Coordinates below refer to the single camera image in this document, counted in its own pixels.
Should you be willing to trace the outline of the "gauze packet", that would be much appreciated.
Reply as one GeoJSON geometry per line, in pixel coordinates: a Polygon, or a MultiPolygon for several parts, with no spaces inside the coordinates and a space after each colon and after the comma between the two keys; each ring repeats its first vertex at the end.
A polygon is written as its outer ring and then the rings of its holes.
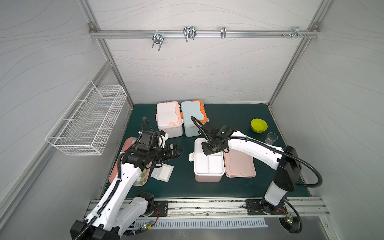
{"type": "Polygon", "coordinates": [[[151,177],[162,182],[169,182],[174,166],[166,164],[156,164],[151,173],[151,177]]]}

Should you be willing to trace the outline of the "pink first aid box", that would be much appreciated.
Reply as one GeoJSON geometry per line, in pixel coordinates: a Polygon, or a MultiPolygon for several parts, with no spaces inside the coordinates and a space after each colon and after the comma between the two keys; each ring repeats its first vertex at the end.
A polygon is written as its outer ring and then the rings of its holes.
{"type": "Polygon", "coordinates": [[[220,152],[206,156],[202,143],[205,139],[194,141],[194,152],[189,161],[194,162],[194,175],[197,182],[219,182],[223,176],[228,178],[253,178],[257,172],[254,159],[240,151],[232,150],[228,153],[220,152]]]}

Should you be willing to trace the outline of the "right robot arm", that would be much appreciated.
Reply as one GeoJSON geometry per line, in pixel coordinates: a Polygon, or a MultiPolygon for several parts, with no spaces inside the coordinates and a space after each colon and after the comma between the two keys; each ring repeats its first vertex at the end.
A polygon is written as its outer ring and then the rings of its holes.
{"type": "Polygon", "coordinates": [[[299,234],[303,229],[303,221],[298,211],[288,201],[287,194],[298,187],[317,188],[323,183],[318,170],[297,156],[295,148],[286,146],[279,148],[244,135],[240,131],[223,126],[220,129],[210,123],[201,123],[195,117],[191,118],[198,128],[199,134],[205,139],[202,151],[206,156],[217,153],[229,153],[236,150],[257,159],[271,169],[275,176],[266,190],[263,198],[257,202],[247,200],[242,206],[248,215],[263,213],[264,215],[280,214],[281,226],[291,234],[299,234]],[[311,170],[317,177],[314,184],[299,183],[302,167],[311,170]]]}

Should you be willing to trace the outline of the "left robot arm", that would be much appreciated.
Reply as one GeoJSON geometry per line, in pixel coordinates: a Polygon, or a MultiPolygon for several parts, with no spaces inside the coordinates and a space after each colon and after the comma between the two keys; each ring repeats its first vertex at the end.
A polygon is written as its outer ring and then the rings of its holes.
{"type": "Polygon", "coordinates": [[[166,145],[168,137],[164,131],[142,131],[133,145],[121,151],[113,182],[85,219],[72,225],[73,240],[119,240],[138,217],[153,212],[154,196],[148,193],[137,194],[123,211],[120,208],[148,164],[156,166],[183,154],[177,145],[166,145]]]}

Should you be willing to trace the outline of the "green table mat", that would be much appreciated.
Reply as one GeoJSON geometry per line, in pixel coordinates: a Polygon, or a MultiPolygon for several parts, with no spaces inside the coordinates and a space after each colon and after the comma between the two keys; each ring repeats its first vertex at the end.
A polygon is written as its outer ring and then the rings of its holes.
{"type": "MultiPolygon", "coordinates": [[[[227,125],[239,130],[254,139],[265,141],[268,133],[278,135],[276,146],[285,147],[286,144],[275,123],[270,109],[265,104],[205,104],[205,111],[210,123],[221,128],[227,125]],[[263,133],[255,133],[251,129],[253,119],[262,119],[268,124],[263,133]]],[[[141,187],[132,187],[127,195],[133,198],[139,192],[146,192],[156,198],[199,198],[199,197],[262,197],[274,179],[275,171],[264,163],[254,160],[256,176],[254,178],[228,178],[223,176],[217,183],[200,183],[195,180],[194,163],[189,161],[189,154],[194,152],[195,137],[181,136],[166,141],[176,144],[183,151],[183,155],[167,164],[174,166],[169,182],[148,178],[141,187]]]]}

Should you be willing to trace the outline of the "pink tray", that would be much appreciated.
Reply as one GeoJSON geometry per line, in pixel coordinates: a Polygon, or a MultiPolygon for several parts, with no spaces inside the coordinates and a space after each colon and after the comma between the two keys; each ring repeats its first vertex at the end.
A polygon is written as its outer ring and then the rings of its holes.
{"type": "Polygon", "coordinates": [[[118,166],[117,166],[117,163],[115,163],[115,166],[114,166],[114,168],[110,174],[110,177],[109,177],[109,183],[113,182],[113,180],[115,179],[117,174],[118,174],[118,166]]]}

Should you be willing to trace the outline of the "green checkered cloth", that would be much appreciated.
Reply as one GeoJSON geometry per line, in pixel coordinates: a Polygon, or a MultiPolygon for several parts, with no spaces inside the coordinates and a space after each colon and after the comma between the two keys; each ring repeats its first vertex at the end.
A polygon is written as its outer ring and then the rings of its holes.
{"type": "MultiPolygon", "coordinates": [[[[125,141],[121,152],[125,152],[129,147],[131,147],[136,142],[136,140],[137,138],[128,138],[125,141]]],[[[140,174],[140,176],[136,179],[133,186],[135,187],[144,186],[148,181],[149,175],[150,175],[150,169],[144,169],[143,172],[140,174]]]]}

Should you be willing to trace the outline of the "green bowl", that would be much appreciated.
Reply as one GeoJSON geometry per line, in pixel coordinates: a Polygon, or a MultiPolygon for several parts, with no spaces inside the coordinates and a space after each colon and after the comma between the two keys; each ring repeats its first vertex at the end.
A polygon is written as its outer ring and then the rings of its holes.
{"type": "Polygon", "coordinates": [[[253,119],[251,121],[251,129],[255,133],[263,133],[268,129],[268,124],[262,119],[253,119]]]}

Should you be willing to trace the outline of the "clear plastic cup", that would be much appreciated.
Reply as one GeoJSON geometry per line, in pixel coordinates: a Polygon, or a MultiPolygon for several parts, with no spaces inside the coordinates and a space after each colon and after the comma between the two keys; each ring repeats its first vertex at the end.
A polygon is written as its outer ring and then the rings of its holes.
{"type": "Polygon", "coordinates": [[[278,135],[275,133],[268,133],[265,143],[268,145],[273,145],[278,140],[278,135]]]}

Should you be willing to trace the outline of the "metal u-bolt clamp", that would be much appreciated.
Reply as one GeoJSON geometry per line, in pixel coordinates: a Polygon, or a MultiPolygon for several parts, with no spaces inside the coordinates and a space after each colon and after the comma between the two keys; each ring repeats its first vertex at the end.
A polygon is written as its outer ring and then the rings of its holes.
{"type": "Polygon", "coordinates": [[[183,29],[183,35],[184,35],[186,42],[188,42],[189,39],[194,40],[196,35],[197,35],[196,28],[193,26],[185,27],[183,29]]]}

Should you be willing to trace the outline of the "metal hook clamp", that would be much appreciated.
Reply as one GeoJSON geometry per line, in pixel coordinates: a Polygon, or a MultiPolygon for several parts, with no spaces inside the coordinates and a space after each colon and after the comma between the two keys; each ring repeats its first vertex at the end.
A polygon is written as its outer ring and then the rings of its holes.
{"type": "Polygon", "coordinates": [[[154,33],[152,41],[152,48],[154,48],[155,45],[158,45],[158,51],[160,51],[164,42],[164,36],[160,33],[154,33]]]}

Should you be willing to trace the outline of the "aluminium crossbar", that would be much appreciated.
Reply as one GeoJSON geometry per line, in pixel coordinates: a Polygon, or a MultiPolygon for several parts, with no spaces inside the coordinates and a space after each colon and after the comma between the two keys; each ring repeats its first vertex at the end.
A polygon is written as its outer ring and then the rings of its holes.
{"type": "MultiPolygon", "coordinates": [[[[282,34],[290,34],[293,30],[229,30],[225,39],[260,39],[284,38],[282,34]]],[[[196,30],[196,39],[221,39],[221,30],[196,30]]],[[[321,32],[301,30],[308,34],[308,38],[317,38],[321,32]]],[[[158,31],[97,31],[90,33],[93,39],[151,39],[154,33],[160,33],[164,39],[183,39],[182,30],[158,31]]]]}

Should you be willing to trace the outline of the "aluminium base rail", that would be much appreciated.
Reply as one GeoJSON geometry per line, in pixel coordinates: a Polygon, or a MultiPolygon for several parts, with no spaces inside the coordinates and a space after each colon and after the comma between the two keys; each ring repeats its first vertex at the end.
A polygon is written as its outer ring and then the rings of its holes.
{"type": "Polygon", "coordinates": [[[286,213],[300,217],[330,216],[321,197],[289,197],[273,214],[265,214],[260,198],[158,198],[155,199],[161,219],[213,219],[213,218],[279,218],[286,213]]]}

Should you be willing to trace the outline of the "small metal bracket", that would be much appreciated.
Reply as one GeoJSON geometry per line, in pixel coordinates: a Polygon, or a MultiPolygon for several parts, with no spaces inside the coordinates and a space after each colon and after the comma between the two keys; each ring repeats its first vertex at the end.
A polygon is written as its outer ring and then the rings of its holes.
{"type": "Polygon", "coordinates": [[[226,27],[221,27],[221,39],[225,39],[227,36],[227,29],[226,27]]]}

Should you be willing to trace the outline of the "metal screw bracket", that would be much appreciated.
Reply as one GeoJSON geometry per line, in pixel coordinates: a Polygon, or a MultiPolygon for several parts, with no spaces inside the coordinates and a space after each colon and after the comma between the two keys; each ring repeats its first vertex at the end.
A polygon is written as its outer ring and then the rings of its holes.
{"type": "Polygon", "coordinates": [[[308,38],[309,35],[306,33],[302,33],[300,27],[296,27],[293,29],[293,31],[290,34],[282,34],[284,38],[290,38],[290,39],[295,39],[295,38],[308,38]]]}

